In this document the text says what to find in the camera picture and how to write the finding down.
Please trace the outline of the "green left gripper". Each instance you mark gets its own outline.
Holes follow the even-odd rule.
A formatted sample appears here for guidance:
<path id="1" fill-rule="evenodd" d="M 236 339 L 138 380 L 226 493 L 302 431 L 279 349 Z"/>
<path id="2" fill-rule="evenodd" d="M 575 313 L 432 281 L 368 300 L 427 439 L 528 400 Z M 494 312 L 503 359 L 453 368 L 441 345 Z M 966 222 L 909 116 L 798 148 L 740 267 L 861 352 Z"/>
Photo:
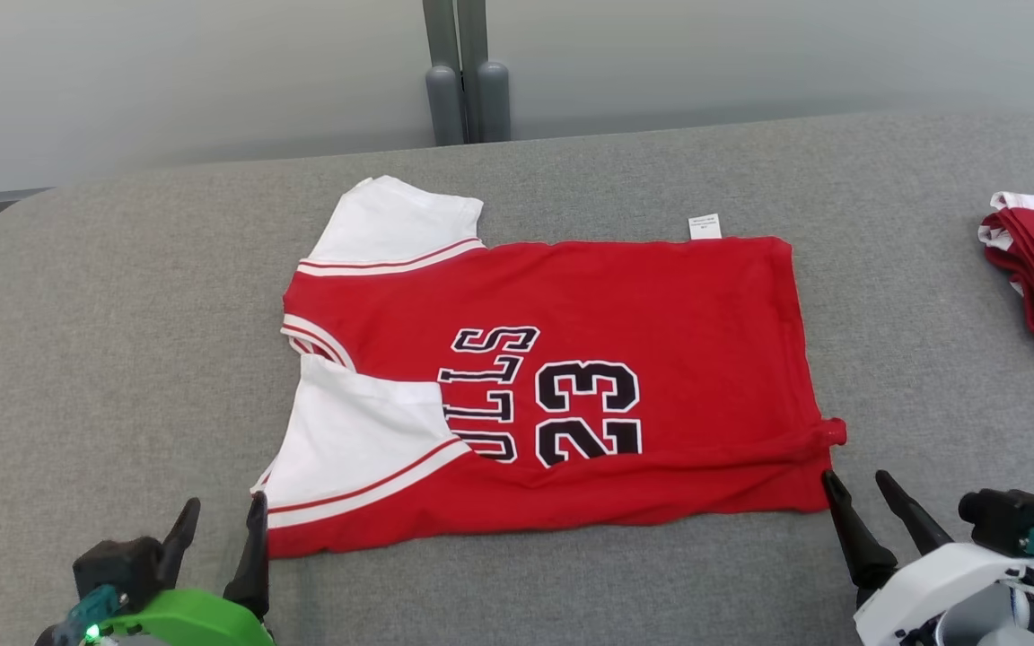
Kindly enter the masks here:
<path id="1" fill-rule="evenodd" d="M 149 635 L 165 645 L 274 645 L 261 620 L 269 614 L 269 503 L 264 492 L 251 495 L 247 536 L 241 560 L 223 597 L 202 589 L 175 589 L 186 551 L 197 531 L 201 501 L 186 500 L 154 566 L 159 589 L 138 613 L 118 615 L 100 624 L 101 637 Z"/>

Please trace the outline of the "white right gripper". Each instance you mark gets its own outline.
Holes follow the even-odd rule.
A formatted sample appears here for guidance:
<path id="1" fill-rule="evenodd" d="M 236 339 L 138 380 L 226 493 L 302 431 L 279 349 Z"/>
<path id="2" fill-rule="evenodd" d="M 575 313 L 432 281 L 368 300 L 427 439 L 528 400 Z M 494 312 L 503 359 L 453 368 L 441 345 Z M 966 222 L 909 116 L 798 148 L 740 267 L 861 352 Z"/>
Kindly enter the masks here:
<path id="1" fill-rule="evenodd" d="M 1034 567 L 1029 557 L 953 543 L 930 512 L 882 469 L 875 471 L 875 483 L 916 551 L 924 555 L 896 572 L 896 556 L 866 528 L 845 483 L 830 469 L 820 481 L 850 580 L 858 589 L 879 589 L 854 613 L 854 626 L 864 645 L 898 645 L 903 641 L 898 633 L 922 628 L 996 584 L 1016 583 Z"/>

